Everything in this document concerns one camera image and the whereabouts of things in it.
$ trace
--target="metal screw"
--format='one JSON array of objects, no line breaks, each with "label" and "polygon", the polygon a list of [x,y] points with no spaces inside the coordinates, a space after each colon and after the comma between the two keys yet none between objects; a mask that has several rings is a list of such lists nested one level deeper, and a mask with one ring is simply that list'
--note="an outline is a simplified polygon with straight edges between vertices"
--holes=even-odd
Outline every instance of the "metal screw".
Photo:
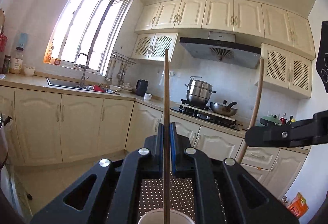
[{"label": "metal screw", "polygon": [[228,166],[233,166],[236,163],[236,161],[233,158],[229,157],[224,160],[224,163]]},{"label": "metal screw", "polygon": [[185,152],[189,155],[194,155],[196,153],[196,149],[193,147],[188,147]]},{"label": "metal screw", "polygon": [[99,161],[99,165],[101,167],[108,167],[110,165],[110,161],[108,159],[102,159]]},{"label": "metal screw", "polygon": [[138,150],[138,153],[139,153],[140,155],[148,155],[148,154],[149,154],[149,150],[148,150],[147,148],[140,148],[140,149]]}]

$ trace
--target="floor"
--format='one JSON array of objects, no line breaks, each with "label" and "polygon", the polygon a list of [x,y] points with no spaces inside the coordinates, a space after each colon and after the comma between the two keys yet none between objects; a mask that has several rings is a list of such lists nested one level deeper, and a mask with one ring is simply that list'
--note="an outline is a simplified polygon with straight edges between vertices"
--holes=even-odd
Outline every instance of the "floor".
[{"label": "floor", "polygon": [[[107,155],[112,161],[125,157],[125,153]],[[33,214],[70,186],[84,172],[88,171],[99,157],[72,162],[61,166],[16,167],[15,171],[27,192],[33,196],[30,207]]]}]

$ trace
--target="white wall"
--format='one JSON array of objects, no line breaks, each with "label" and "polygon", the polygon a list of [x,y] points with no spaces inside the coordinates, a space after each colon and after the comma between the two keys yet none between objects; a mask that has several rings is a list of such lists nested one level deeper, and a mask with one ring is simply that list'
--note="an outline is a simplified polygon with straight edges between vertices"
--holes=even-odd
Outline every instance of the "white wall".
[{"label": "white wall", "polygon": [[[44,54],[56,25],[56,22],[68,0],[2,0],[0,7],[6,14],[4,33],[9,38],[6,54],[16,47],[20,33],[28,34],[28,43],[24,49],[24,64],[34,66],[39,72],[80,78],[81,72],[71,68],[43,63]],[[114,50],[121,50],[131,55],[136,36],[134,26],[141,13],[142,4],[132,0],[130,9],[122,24],[114,45]],[[102,82],[99,75],[88,73],[90,80]]]},{"label": "white wall", "polygon": [[[314,39],[315,53],[318,55],[321,37],[321,22],[328,20],[328,0],[316,0],[309,15],[309,22]],[[316,59],[312,62],[312,96],[300,101],[297,109],[297,120],[312,118],[314,113],[328,109],[328,94],[315,69]],[[306,161],[287,192],[287,197],[293,199],[301,192],[306,199],[309,210],[300,218],[300,223],[308,221],[317,212],[326,198],[328,190],[328,144],[312,146]]]}]

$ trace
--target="paper cup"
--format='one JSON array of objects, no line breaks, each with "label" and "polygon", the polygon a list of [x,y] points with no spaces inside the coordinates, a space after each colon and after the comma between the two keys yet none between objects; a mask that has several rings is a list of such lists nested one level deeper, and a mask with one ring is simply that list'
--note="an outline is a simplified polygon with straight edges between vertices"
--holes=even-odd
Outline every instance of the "paper cup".
[{"label": "paper cup", "polygon": [[[151,210],[139,220],[138,224],[163,224],[164,222],[164,209]],[[177,210],[170,209],[170,224],[195,224],[194,221]]]}]

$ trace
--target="jar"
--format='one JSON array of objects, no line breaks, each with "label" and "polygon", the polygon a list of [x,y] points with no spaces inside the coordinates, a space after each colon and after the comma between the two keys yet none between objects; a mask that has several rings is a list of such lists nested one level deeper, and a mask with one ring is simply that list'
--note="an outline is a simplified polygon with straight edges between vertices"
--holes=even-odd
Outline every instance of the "jar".
[{"label": "jar", "polygon": [[22,71],[23,65],[23,51],[24,49],[21,47],[16,47],[14,52],[12,53],[12,58],[10,60],[10,68],[9,72],[13,74],[20,74]]}]

